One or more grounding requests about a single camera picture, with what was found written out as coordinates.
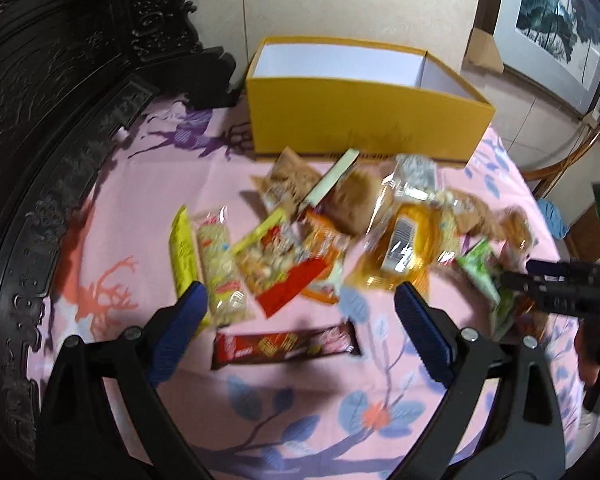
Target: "metal screw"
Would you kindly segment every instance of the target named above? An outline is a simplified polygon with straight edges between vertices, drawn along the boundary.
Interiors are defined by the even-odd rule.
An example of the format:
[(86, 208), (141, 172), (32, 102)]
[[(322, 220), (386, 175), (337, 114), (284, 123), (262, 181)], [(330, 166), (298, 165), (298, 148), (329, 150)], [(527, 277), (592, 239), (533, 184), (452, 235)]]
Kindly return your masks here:
[(129, 341), (135, 341), (142, 335), (142, 330), (137, 326), (130, 326), (125, 330), (125, 339)]
[(478, 331), (475, 328), (463, 328), (460, 335), (462, 339), (469, 343), (473, 343), (478, 339)]
[(79, 342), (80, 342), (80, 336), (71, 335), (67, 339), (64, 340), (64, 346), (66, 346), (67, 348), (74, 348), (74, 347), (78, 346)]
[(538, 340), (532, 335), (525, 335), (522, 342), (525, 344), (527, 348), (531, 348), (532, 350), (538, 346)]

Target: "wall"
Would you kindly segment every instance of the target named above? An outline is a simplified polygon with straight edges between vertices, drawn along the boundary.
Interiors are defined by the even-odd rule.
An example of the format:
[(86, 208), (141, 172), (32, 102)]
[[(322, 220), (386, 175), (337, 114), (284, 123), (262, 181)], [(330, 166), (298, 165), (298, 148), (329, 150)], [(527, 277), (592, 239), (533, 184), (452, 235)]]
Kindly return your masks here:
[(342, 36), (427, 48), (459, 70), (478, 0), (192, 0), (205, 46), (222, 45), (240, 79), (274, 34)]
[(488, 73), (467, 63), (461, 74), (496, 107), (493, 126), (521, 170), (554, 164), (578, 144), (579, 122), (572, 114), (519, 77)]

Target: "pink tablecloth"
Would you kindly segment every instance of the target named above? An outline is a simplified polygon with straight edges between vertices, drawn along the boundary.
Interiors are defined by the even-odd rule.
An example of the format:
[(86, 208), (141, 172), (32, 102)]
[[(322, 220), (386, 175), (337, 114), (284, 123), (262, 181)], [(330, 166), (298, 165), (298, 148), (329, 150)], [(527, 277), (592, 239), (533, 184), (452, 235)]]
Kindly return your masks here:
[[(191, 212), (228, 206), (234, 241), (258, 223), (262, 210), (248, 176), (266, 174), (270, 165), (236, 154), (250, 148), (244, 102), (231, 110), (194, 112), (180, 101), (158, 101), (132, 128), (132, 136), (130, 145), (114, 155), (65, 240), (45, 317), (46, 344), (29, 360), (30, 376), (42, 383), (69, 334), (88, 342), (113, 338), (174, 303), (167, 240), (181, 204)], [(316, 164), (319, 170), (327, 166)], [(522, 206), (539, 239), (532, 256), (558, 259), (533, 197), (492, 129), (464, 170), (446, 169), (442, 175), (448, 185), (480, 196), (494, 209)], [(361, 250), (350, 251), (347, 268)], [(434, 273), (429, 303), (444, 308), (459, 327), (488, 332), (480, 299)], [(347, 316), (356, 324), (363, 355), (212, 372), (214, 333), (200, 335), (158, 392), (205, 466), (218, 478), (388, 476), (444, 394), (398, 322), (392, 295), (346, 288), (337, 306), (295, 298), (269, 320), (253, 300), (251, 307), (256, 319), (229, 332), (328, 326)], [(582, 392), (573, 350), (576, 328), (574, 320), (551, 318), (546, 347), (567, 450), (573, 446)], [(494, 381), (485, 385), (455, 460), (475, 447), (495, 387)], [(128, 449), (146, 460), (115, 384), (108, 383), (107, 391)]]

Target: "open box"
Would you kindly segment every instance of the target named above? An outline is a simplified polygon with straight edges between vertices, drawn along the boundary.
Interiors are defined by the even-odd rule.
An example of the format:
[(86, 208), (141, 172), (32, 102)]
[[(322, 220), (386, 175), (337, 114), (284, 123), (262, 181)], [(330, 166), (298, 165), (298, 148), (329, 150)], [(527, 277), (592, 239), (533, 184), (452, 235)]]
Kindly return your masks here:
[(247, 74), (259, 157), (421, 153), (467, 161), (494, 115), (426, 50), (336, 38), (265, 39)]

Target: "snack package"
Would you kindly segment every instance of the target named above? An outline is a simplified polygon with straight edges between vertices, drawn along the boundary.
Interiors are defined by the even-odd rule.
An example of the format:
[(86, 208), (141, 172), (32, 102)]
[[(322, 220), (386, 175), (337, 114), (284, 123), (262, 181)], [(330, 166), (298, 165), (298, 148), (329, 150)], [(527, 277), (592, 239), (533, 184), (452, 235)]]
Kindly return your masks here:
[(358, 160), (359, 156), (360, 150), (354, 148), (349, 148), (344, 152), (336, 163), (329, 168), (329, 171), (322, 176), (320, 182), (318, 182), (304, 200), (302, 200), (299, 213), (303, 212), (308, 207), (317, 208), (341, 177), (343, 177), (343, 175), (349, 171), (349, 168), (353, 163)]
[(240, 288), (240, 275), (231, 252), (226, 207), (199, 213), (192, 220), (213, 325), (224, 326), (250, 319), (253, 315)]
[(422, 155), (396, 155), (395, 170), (384, 183), (394, 191), (397, 202), (435, 202), (438, 185), (438, 165)]
[(298, 243), (283, 209), (232, 247), (249, 290), (267, 317), (296, 297), (324, 269), (324, 258), (311, 257)]
[(440, 211), (440, 246), (438, 247), (438, 265), (451, 264), (460, 255), (460, 238), (456, 216), (451, 208)]
[(549, 315), (536, 309), (536, 302), (526, 294), (516, 298), (514, 318), (522, 335), (532, 335), (538, 342), (543, 341)]
[(320, 182), (321, 177), (318, 171), (287, 147), (267, 176), (252, 176), (251, 181), (260, 193), (268, 213), (282, 208), (288, 218), (294, 218), (298, 206)]
[(351, 168), (324, 200), (324, 215), (350, 236), (366, 235), (384, 218), (394, 197), (372, 168)]
[(337, 326), (293, 332), (229, 335), (218, 333), (211, 369), (223, 366), (302, 361), (329, 355), (360, 355), (356, 330), (350, 321)]
[[(198, 265), (196, 252), (191, 237), (191, 225), (187, 215), (187, 207), (181, 206), (171, 223), (169, 236), (169, 254), (171, 257), (171, 271), (176, 285), (176, 295), (179, 298), (189, 288), (189, 285), (198, 280)], [(198, 332), (211, 325), (211, 315), (206, 313)]]
[(373, 230), (347, 283), (393, 291), (408, 281), (424, 295), (427, 267), (439, 247), (439, 218), (437, 210), (423, 203), (394, 205)]
[(304, 214), (302, 224), (307, 231), (303, 243), (305, 251), (312, 258), (323, 258), (327, 264), (326, 269), (302, 290), (302, 295), (322, 303), (338, 303), (350, 238), (337, 231), (329, 219), (312, 210)]
[(472, 237), (485, 237), (493, 241), (506, 239), (505, 232), (497, 216), (489, 206), (475, 195), (457, 189), (449, 189), (450, 206), (456, 215), (460, 234)]
[(513, 326), (516, 301), (512, 290), (496, 286), (504, 268), (487, 240), (480, 241), (465, 256), (458, 256), (456, 262), (475, 288), (489, 301), (491, 338), (499, 341)]
[(481, 240), (467, 254), (458, 256), (456, 262), (469, 276), (474, 287), (489, 301), (491, 307), (496, 308), (500, 303), (500, 294), (493, 278), (502, 273), (502, 266), (491, 250), (489, 242)]
[(538, 243), (526, 218), (519, 207), (508, 207), (498, 212), (500, 225), (505, 234), (501, 258), (510, 270), (521, 270), (534, 245)]

